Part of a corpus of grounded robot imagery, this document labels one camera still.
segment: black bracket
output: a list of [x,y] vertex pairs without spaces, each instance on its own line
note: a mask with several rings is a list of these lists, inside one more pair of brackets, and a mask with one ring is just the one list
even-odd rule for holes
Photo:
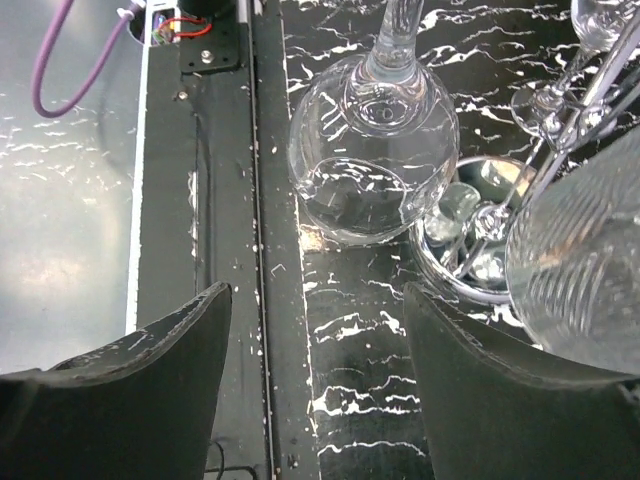
[[[185,31],[198,31],[200,25],[182,23]],[[240,66],[240,28],[235,8],[215,18],[210,32],[180,39],[180,70],[184,74],[211,75],[236,70]]]

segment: red wire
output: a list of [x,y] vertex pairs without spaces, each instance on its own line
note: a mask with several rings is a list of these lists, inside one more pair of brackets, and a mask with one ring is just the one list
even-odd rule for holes
[[195,38],[195,37],[199,37],[200,35],[204,35],[206,33],[209,33],[211,31],[211,29],[213,28],[213,25],[209,24],[206,27],[204,27],[202,30],[200,30],[199,32],[179,32],[176,33],[176,37],[178,38]]
[[199,23],[204,23],[204,20],[202,18],[173,17],[165,20],[160,25],[158,25],[158,28],[156,28],[156,30],[161,30],[162,28],[169,25],[171,22],[187,22],[187,23],[199,24]]

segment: round metal base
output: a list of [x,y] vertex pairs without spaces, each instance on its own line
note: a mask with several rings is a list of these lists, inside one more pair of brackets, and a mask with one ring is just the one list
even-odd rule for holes
[[[551,127],[553,133],[562,128],[562,124],[557,119],[557,115],[562,110],[562,98],[555,99],[556,102],[547,104],[541,101],[538,96],[549,86],[549,82],[536,80],[527,83],[517,90],[511,98],[511,115],[516,124],[526,133],[533,137],[541,137],[543,127]],[[545,122],[550,117],[553,121],[549,125]]]
[[[481,195],[481,208],[486,208],[487,205],[500,204],[507,197],[523,167],[522,162],[509,157],[470,157],[458,162],[453,181],[474,187]],[[535,169],[527,167],[526,173],[521,177],[517,190],[508,204],[510,212],[515,211],[520,205],[522,196],[535,173]],[[498,279],[497,282],[487,282],[478,278],[477,275],[470,274],[457,278],[452,273],[455,268],[451,267],[451,262],[448,262],[449,268],[444,264],[446,259],[443,254],[447,251],[447,245],[437,245],[429,239],[425,234],[424,220],[419,220],[411,227],[410,243],[413,255],[425,276],[425,280],[437,291],[445,295],[453,293],[462,299],[481,305],[510,303],[505,281]],[[487,246],[487,249],[501,248],[504,248],[504,241],[502,243],[490,242]],[[464,260],[464,252],[461,254],[461,258]]]

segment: upside-down wine glass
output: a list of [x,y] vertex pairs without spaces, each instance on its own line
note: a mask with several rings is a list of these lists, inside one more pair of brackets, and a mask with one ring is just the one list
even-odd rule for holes
[[454,174],[455,109],[415,56],[422,5],[389,0],[373,50],[315,77],[292,118],[292,183],[309,218],[341,243],[392,239]]
[[580,40],[578,52],[557,81],[532,82],[511,99],[513,118],[525,132],[552,141],[559,135],[564,112],[577,106],[571,82],[595,55],[611,50],[639,4],[640,0],[571,1],[571,23]]
[[506,278],[529,335],[555,355],[640,373],[640,127],[517,217]]

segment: gray surface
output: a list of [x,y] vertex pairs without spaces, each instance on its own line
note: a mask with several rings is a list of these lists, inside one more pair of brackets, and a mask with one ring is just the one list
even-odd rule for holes
[[[59,0],[3,3],[0,29],[0,373],[48,368],[125,333],[142,47],[122,35],[80,107],[33,111],[33,61]],[[44,87],[70,97],[118,17],[76,2]]]

